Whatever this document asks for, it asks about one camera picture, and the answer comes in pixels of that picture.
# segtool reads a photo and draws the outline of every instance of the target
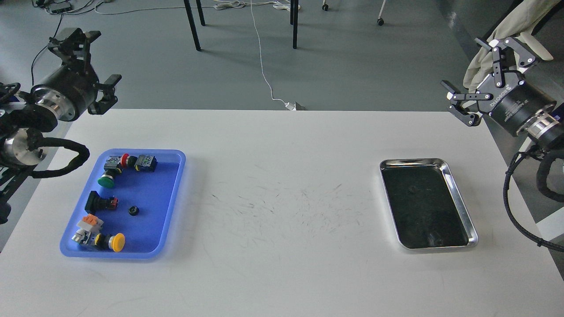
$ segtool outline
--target cloth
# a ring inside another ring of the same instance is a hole
[[[537,23],[552,9],[560,0],[524,0],[495,28],[486,42],[493,39],[503,39],[508,36],[515,38],[528,45],[533,52],[543,60],[552,60],[552,55],[532,35]],[[470,93],[476,91],[476,87],[484,80],[486,75],[493,72],[493,58],[491,52],[481,48],[474,56],[466,74],[464,75],[464,87]]]

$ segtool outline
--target chair leg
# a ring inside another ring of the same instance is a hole
[[[190,8],[190,0],[184,0],[184,7],[186,7],[186,14],[188,15],[188,22],[190,23],[190,30],[192,31],[192,37],[194,38],[194,45],[196,45],[196,51],[201,51],[200,40],[198,39],[198,33],[196,32],[196,24],[194,23],[194,16],[192,15],[192,9]]]
[[[292,47],[297,49],[298,47],[298,8],[299,8],[299,0],[294,1],[294,36],[293,36],[293,44]]]
[[[380,8],[380,14],[378,14],[378,20],[376,20],[379,26],[384,25],[384,19],[382,19],[382,12],[384,12],[385,5],[386,5],[386,0],[382,2],[382,7]]]
[[[202,11],[202,2],[201,0],[196,0],[196,6],[198,7],[198,15],[200,16],[200,23],[203,27],[206,26],[206,21],[204,20],[204,12]]]

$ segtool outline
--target gray floor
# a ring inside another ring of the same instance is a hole
[[[80,5],[86,0],[72,2]],[[202,3],[210,6],[214,2]],[[378,27],[381,1],[328,0],[330,10],[325,12],[321,0],[302,0],[297,50],[292,49],[288,11],[262,6],[253,12],[265,75],[275,98],[297,101],[309,110],[444,111],[447,101],[439,82],[448,79],[462,88],[469,58],[478,49],[472,38],[482,36],[510,3],[393,0],[384,10],[385,25]],[[99,11],[182,5],[180,0],[115,0]],[[197,24],[202,52],[194,48],[182,8],[123,15],[89,12],[65,16],[61,27],[102,32],[92,44],[92,64],[101,80],[114,73],[123,75],[117,86],[120,101],[116,108],[285,110],[282,102],[270,99],[262,78],[250,8],[205,8],[204,15],[208,25]],[[32,8],[29,1],[3,1],[0,82],[17,81],[23,90],[31,88],[31,61],[53,35],[58,21],[58,16]],[[547,48],[559,54],[561,47],[552,42]],[[59,64],[53,54],[41,55],[36,80]],[[557,79],[547,85],[562,86],[562,63],[556,65],[560,70],[545,66],[536,76],[551,73]],[[561,87],[554,93],[560,94]],[[34,186],[28,182],[23,193],[18,193],[23,198],[12,200],[12,226]],[[10,232],[10,226],[0,227],[0,247]],[[558,263],[563,266],[564,259]]]

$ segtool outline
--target stainless steel tray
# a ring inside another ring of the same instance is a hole
[[[466,248],[478,235],[447,163],[385,160],[380,173],[395,232],[410,250]]]

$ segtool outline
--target black nut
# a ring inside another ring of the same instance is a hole
[[[130,215],[137,215],[139,214],[139,208],[137,206],[129,207],[129,214]]]

